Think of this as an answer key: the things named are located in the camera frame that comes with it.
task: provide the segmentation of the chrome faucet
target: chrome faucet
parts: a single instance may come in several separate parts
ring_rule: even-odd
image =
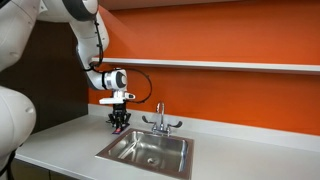
[[[164,128],[164,123],[163,123],[163,119],[164,119],[164,103],[162,101],[160,101],[157,105],[157,109],[156,109],[156,112],[161,114],[161,121],[160,121],[160,126],[159,126],[159,129],[157,127],[157,123],[156,122],[150,122],[147,120],[147,118],[145,116],[142,116],[142,120],[145,122],[145,123],[150,123],[150,124],[153,124],[153,127],[152,127],[152,132],[156,133],[161,133],[161,134],[167,134],[169,135],[171,133],[171,128],[170,127],[174,127],[174,128],[179,128],[182,126],[182,122],[179,121],[177,125],[173,126],[171,124],[168,124],[167,125],[167,128],[165,129]]]
[[[164,124],[163,124],[163,116],[164,116],[164,103],[160,101],[157,105],[156,112],[160,114],[160,106],[161,106],[161,121],[160,121],[160,131],[164,130]]]

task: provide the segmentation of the sink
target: sink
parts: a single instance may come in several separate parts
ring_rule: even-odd
[[[96,156],[179,179],[190,179],[193,140],[131,128]]]

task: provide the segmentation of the orange wall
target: orange wall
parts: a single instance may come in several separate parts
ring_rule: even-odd
[[[105,57],[320,64],[319,1],[240,1],[108,12]],[[154,90],[128,108],[320,135],[320,76],[137,67]],[[147,82],[128,72],[138,99]],[[89,102],[110,91],[89,91]]]

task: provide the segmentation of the faucet handle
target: faucet handle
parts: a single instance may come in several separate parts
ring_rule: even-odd
[[[142,120],[145,122],[145,123],[149,123],[149,124],[154,124],[155,122],[151,122],[151,121],[148,121],[146,116],[142,116]]]
[[[179,128],[179,127],[181,127],[181,126],[182,126],[182,122],[181,122],[181,121],[179,121],[179,122],[178,122],[178,124],[176,124],[176,125],[174,125],[174,126],[173,126],[173,125],[171,125],[171,124],[168,124],[167,126],[168,126],[168,127]]]

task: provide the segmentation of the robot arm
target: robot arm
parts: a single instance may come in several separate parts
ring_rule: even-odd
[[[126,71],[100,72],[91,62],[109,43],[98,0],[0,0],[0,72],[20,59],[36,20],[70,23],[88,84],[97,90],[112,90],[112,97],[101,100],[101,104],[120,106],[116,111],[120,115],[114,119],[126,116],[125,100],[135,98],[126,92]],[[0,86],[0,172],[8,164],[11,152],[30,135],[35,119],[35,108],[26,96]]]

